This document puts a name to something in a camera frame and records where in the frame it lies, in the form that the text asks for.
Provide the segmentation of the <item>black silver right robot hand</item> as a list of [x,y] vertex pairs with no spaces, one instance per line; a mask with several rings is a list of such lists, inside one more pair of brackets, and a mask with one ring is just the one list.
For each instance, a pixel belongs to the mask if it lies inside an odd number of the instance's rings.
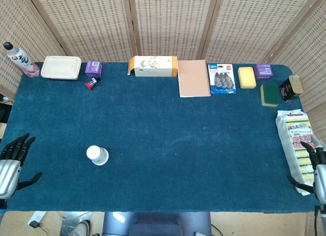
[[296,188],[314,194],[321,204],[325,204],[325,145],[323,141],[317,140],[316,148],[310,144],[300,141],[307,150],[313,168],[314,183],[312,186],[296,181],[291,175],[288,180]]

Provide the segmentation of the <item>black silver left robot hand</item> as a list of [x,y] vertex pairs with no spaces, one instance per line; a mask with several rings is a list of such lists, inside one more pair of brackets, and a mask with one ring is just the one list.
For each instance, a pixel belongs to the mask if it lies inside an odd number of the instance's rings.
[[17,190],[35,184],[42,176],[42,172],[38,172],[31,179],[20,181],[22,166],[30,146],[36,139],[35,137],[30,138],[29,135],[26,133],[16,138],[8,143],[1,152],[1,200],[7,200]]

